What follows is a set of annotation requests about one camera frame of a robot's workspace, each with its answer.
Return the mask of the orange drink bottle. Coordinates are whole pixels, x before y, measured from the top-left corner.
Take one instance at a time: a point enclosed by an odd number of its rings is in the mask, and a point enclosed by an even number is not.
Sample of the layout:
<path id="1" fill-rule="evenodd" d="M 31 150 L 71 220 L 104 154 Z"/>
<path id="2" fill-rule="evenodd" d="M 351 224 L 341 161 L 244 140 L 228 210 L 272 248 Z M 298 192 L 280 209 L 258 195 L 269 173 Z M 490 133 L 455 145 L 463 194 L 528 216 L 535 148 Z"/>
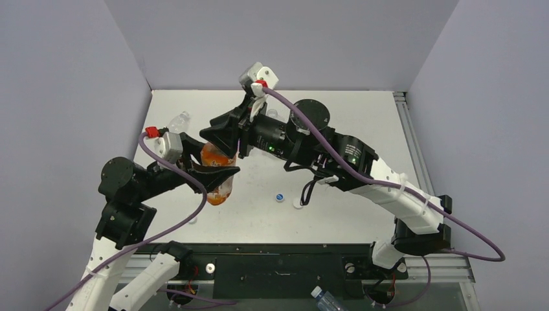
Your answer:
<path id="1" fill-rule="evenodd" d="M 220 149 L 215 147 L 212 143 L 206 143 L 202 148 L 201 162 L 205 167 L 235 167 L 236 156 L 229 157 L 225 155 Z M 221 205 L 224 203 L 232 193 L 233 176 L 228 177 L 227 170 L 217 170 L 216 182 L 218 185 L 208 192 L 207 201 L 211 205 Z"/>

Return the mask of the clear bottle blue-white cap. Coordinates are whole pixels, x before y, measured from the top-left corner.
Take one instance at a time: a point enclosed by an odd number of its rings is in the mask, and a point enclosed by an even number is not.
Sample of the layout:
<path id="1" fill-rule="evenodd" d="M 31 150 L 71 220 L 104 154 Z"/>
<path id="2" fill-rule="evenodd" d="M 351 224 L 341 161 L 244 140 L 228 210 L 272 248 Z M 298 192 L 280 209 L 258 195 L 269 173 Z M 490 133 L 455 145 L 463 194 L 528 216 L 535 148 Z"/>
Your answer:
<path id="1" fill-rule="evenodd" d="M 167 125 L 167 128 L 172 133 L 183 133 L 189 129 L 190 126 L 190 114 L 187 111 L 183 111 L 176 115 Z"/>

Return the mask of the large clear bottle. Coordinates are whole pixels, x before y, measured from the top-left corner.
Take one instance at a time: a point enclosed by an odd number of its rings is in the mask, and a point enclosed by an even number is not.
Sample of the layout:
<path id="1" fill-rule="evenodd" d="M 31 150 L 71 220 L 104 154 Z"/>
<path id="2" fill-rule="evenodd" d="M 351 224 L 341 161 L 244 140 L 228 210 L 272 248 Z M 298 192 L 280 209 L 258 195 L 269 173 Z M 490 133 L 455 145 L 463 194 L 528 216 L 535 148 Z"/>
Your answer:
<path id="1" fill-rule="evenodd" d="M 278 121 L 282 121 L 282 117 L 278 114 L 278 111 L 276 109 L 267 110 L 265 115 Z"/>

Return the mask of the white wide bottle cap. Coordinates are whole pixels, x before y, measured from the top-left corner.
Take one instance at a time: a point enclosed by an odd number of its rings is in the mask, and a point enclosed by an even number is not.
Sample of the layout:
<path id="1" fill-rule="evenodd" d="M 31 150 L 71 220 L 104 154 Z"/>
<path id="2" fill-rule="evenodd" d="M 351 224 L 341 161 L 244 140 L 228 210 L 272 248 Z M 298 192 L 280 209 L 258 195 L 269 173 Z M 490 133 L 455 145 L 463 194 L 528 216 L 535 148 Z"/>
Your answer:
<path id="1" fill-rule="evenodd" d="M 301 198 L 295 198 L 293 200 L 293 207 L 297 210 L 301 210 L 304 207 L 304 204 L 303 204 Z"/>

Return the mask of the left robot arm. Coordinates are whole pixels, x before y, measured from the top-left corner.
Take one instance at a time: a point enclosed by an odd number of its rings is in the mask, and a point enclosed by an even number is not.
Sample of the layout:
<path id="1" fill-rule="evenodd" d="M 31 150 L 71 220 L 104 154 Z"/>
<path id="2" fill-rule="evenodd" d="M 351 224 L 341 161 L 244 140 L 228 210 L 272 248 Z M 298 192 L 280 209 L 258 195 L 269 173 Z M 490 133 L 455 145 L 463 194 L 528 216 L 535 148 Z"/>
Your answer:
<path id="1" fill-rule="evenodd" d="M 153 163 L 142 167 L 125 157 L 109 160 L 101 171 L 99 192 L 106 198 L 93 248 L 81 281 L 70 291 L 69 310 L 131 310 L 142 306 L 171 277 L 193 270 L 191 252 L 178 242 L 161 249 L 161 257 L 121 294 L 115 290 L 130 258 L 150 242 L 146 237 L 156 209 L 146 201 L 181 185 L 206 196 L 238 173 L 239 168 L 206 167 L 199 159 L 203 144 L 185 133 L 146 128 L 139 145 L 155 139 Z"/>

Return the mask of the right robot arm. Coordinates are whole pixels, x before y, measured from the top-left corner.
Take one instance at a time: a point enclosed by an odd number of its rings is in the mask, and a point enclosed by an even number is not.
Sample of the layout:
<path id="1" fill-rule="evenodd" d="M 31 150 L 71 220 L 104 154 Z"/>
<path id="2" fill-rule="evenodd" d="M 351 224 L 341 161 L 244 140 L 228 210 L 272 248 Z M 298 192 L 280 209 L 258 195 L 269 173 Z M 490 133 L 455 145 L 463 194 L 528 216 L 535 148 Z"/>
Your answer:
<path id="1" fill-rule="evenodd" d="M 244 158 L 253 148 L 267 152 L 283 160 L 288 172 L 308 170 L 314 183 L 362 196 L 393 214 L 393 236 L 374 242 L 365 259 L 370 275 L 384 275 L 404 255 L 450 247 L 451 229 L 443 222 L 444 213 L 451 211 L 450 197 L 424 193 L 366 143 L 337 133 L 329 126 L 329 110 L 318 100 L 297 101 L 287 122 L 256 111 L 256 101 L 246 95 L 239 106 L 213 118 L 200 136 L 227 156 Z"/>

